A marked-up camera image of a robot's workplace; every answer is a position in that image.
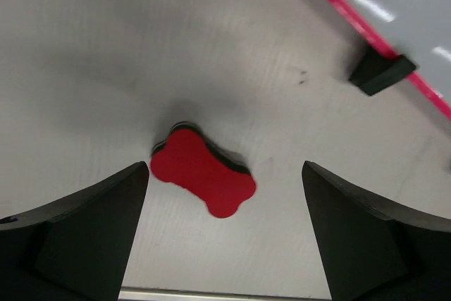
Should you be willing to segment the red bone shaped eraser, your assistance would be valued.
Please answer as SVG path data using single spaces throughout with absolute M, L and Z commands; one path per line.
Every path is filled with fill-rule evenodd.
M 149 168 L 161 182 L 198 197 L 218 219 L 232 216 L 257 191 L 248 166 L 189 121 L 176 123 L 153 147 Z

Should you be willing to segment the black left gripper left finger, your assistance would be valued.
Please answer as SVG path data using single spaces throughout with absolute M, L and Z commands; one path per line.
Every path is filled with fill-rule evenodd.
M 1 219 L 2 300 L 117 300 L 149 181 L 143 161 Z

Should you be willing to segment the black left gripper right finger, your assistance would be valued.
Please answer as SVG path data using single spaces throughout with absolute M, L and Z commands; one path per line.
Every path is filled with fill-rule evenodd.
M 450 220 L 354 185 L 314 162 L 302 181 L 333 300 L 449 300 Z

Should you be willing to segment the pink framed whiteboard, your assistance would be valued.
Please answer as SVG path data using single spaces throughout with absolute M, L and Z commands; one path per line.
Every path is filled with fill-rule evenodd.
M 382 55 L 404 54 L 417 65 L 407 76 L 450 116 L 450 0 L 327 0 Z

